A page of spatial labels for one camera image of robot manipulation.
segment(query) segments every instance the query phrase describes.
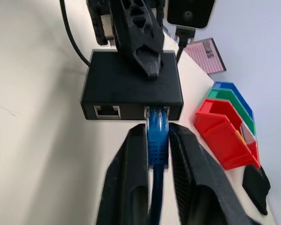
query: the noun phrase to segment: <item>red storage bin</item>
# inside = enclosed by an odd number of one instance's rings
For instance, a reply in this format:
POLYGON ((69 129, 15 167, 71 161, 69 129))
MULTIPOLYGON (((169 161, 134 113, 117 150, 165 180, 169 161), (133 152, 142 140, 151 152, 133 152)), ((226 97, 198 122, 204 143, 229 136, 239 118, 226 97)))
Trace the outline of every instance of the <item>red storage bin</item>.
POLYGON ((229 101, 206 98, 196 115, 194 126, 226 170, 249 164, 260 168, 258 143, 245 143, 243 121, 229 101))

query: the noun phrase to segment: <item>green storage bin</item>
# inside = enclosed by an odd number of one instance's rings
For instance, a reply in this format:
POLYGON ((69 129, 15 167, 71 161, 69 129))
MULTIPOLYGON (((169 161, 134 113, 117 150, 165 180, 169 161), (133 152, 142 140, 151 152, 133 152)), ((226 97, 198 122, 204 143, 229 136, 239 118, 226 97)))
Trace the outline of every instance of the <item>green storage bin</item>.
POLYGON ((231 102, 231 104, 233 105, 233 107, 235 108, 235 110, 240 115, 240 117, 246 123, 248 128, 251 130, 252 134, 256 137, 256 129, 255 129, 254 121, 252 120, 251 116, 245 110, 245 108, 240 103, 237 96, 234 94, 234 92, 232 90, 212 88, 210 90, 207 98, 229 100, 231 102))

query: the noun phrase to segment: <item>plastic parts bin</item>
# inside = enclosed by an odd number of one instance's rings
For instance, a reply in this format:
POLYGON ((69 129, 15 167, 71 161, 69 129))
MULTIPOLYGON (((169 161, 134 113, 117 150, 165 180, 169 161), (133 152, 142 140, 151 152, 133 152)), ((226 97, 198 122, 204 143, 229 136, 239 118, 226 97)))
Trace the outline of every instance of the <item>plastic parts bin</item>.
POLYGON ((231 102, 206 98, 196 112, 194 126, 226 170, 254 164, 260 168, 258 143, 245 143, 242 119, 231 102))
POLYGON ((210 90, 207 98, 229 100, 232 103, 233 107, 238 112, 238 114, 241 116, 243 121, 246 123, 248 128, 251 130, 251 132, 256 137, 256 128, 255 128, 254 121, 252 120, 252 118, 250 117, 250 115, 248 114, 246 109, 243 107, 243 105, 240 103, 237 96, 235 95, 235 93, 233 93, 232 90, 212 88, 210 90))
POLYGON ((246 109, 246 111, 248 112, 248 114, 250 115, 252 120, 255 121, 254 120, 254 113, 253 113, 252 109, 249 107, 248 103, 245 101, 243 96, 240 94, 240 92, 238 91, 238 89, 236 88, 234 83, 216 81, 213 85, 213 88, 231 89, 233 91, 233 93, 237 96, 240 103, 246 109))

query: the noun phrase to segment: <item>white table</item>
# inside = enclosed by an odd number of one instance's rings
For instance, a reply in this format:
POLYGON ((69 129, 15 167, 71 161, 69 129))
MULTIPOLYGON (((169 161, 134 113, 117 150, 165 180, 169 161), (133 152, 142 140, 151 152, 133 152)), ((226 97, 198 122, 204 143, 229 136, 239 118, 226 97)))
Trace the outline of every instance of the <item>white table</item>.
MULTIPOLYGON (((89 56, 99 46, 85 0, 66 5, 75 40, 89 56)), ((177 45, 166 37, 164 48, 177 45)), ((105 171, 139 122, 85 120, 86 71, 58 0, 0 0, 0 225, 95 224, 105 171)), ((191 120, 213 81, 185 53, 179 73, 185 101, 179 124, 198 134, 191 120)), ((243 172, 226 174, 245 211, 274 225, 271 211, 261 216, 242 188, 243 172)), ((161 224, 178 225, 171 167, 164 183, 161 224)))

